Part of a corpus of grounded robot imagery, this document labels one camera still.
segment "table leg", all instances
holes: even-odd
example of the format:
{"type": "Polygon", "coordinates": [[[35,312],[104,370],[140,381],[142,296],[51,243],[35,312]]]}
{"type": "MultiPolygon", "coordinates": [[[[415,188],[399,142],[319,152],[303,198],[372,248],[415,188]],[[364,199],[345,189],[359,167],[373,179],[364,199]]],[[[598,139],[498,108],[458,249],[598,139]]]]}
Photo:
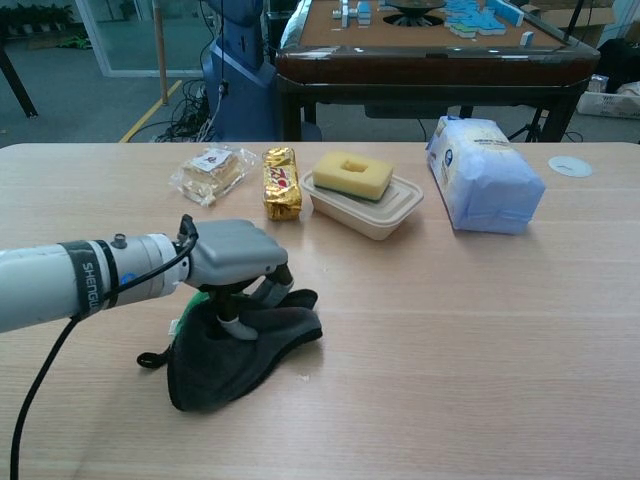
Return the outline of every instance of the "table leg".
{"type": "Polygon", "coordinates": [[[9,60],[9,57],[7,56],[7,52],[4,51],[4,45],[2,45],[2,42],[0,42],[0,70],[4,73],[11,90],[13,90],[13,94],[18,99],[18,102],[20,102],[20,106],[22,107],[22,110],[24,110],[24,114],[27,118],[37,117],[38,112],[36,111],[36,107],[34,107],[31,102],[29,94],[20,81],[18,73],[13,68],[11,60],[9,60]]]}
{"type": "Polygon", "coordinates": [[[460,118],[471,118],[473,116],[473,105],[462,105],[460,107],[460,118]]]}
{"type": "Polygon", "coordinates": [[[549,116],[544,122],[542,133],[540,134],[541,142],[561,142],[564,132],[569,126],[573,112],[580,100],[580,94],[563,96],[549,110],[549,116]]]}
{"type": "Polygon", "coordinates": [[[304,121],[307,123],[316,124],[316,104],[307,103],[304,106],[304,121]]]}
{"type": "Polygon", "coordinates": [[[533,114],[533,120],[531,120],[531,125],[529,128],[529,132],[527,133],[527,138],[525,140],[526,143],[537,142],[540,138],[540,117],[542,116],[542,109],[536,108],[536,113],[533,114]]]}
{"type": "Polygon", "coordinates": [[[296,95],[290,93],[280,94],[282,108],[282,135],[289,142],[302,140],[302,126],[300,124],[300,102],[296,95]]]}

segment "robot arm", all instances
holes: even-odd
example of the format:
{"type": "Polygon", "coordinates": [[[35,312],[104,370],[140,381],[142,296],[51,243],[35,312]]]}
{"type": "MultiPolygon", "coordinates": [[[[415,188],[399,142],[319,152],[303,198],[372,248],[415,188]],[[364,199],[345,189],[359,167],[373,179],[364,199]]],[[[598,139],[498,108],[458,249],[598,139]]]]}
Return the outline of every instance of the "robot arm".
{"type": "Polygon", "coordinates": [[[162,297],[185,282],[220,304],[229,333],[253,339],[255,332],[237,322],[231,294],[265,275],[256,295],[277,304],[293,283],[287,259],[251,222],[194,224],[188,215],[176,241],[116,234],[109,241],[0,251],[0,332],[162,297]]]}

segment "bread in plastic bag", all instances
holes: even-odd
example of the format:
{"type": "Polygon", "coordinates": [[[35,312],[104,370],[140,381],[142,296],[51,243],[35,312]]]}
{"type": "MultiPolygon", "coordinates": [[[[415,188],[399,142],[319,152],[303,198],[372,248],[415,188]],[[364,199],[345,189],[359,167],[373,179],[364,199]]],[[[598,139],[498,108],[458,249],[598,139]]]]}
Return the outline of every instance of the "bread in plastic bag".
{"type": "Polygon", "coordinates": [[[190,200],[208,207],[233,189],[257,161],[249,150],[216,144],[184,162],[169,183],[190,200]]]}

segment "black cloth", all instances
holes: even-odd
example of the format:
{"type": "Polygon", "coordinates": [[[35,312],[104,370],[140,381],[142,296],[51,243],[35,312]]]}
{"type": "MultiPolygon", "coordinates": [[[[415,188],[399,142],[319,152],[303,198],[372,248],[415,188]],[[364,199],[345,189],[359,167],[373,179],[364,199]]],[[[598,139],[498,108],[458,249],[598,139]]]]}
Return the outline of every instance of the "black cloth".
{"type": "Polygon", "coordinates": [[[607,40],[598,49],[600,61],[596,73],[609,77],[607,93],[616,93],[620,85],[640,81],[640,48],[632,48],[623,39],[607,40]]]}
{"type": "Polygon", "coordinates": [[[189,311],[169,348],[160,355],[143,353],[147,368],[167,364],[169,396],[183,411],[213,411],[258,387],[288,352],[322,336],[312,310],[317,294],[289,293],[276,308],[264,308],[236,296],[240,321],[258,331],[254,341],[238,340],[216,320],[215,304],[202,302],[189,311]]]}

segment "wooden table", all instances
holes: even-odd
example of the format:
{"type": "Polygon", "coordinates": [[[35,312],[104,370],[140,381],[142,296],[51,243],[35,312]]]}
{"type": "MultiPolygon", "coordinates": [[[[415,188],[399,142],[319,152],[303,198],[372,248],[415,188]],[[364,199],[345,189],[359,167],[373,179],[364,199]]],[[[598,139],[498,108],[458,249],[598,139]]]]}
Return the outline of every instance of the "wooden table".
{"type": "MultiPolygon", "coordinates": [[[[548,190],[525,235],[456,233],[419,143],[298,144],[300,169],[349,149],[393,160],[425,201],[374,242],[306,199],[270,223],[256,172],[211,209],[167,185],[202,145],[0,150],[0,248],[113,232],[173,235],[182,213],[241,216],[320,293],[325,336],[213,415],[184,414],[160,351],[193,291],[86,320],[27,420],[24,479],[637,479],[640,147],[518,145],[548,190]],[[574,154],[584,179],[546,166],[574,154]]],[[[249,148],[261,152],[266,144],[249,148]]],[[[64,321],[0,336],[0,477],[18,409],[64,321]]]]}

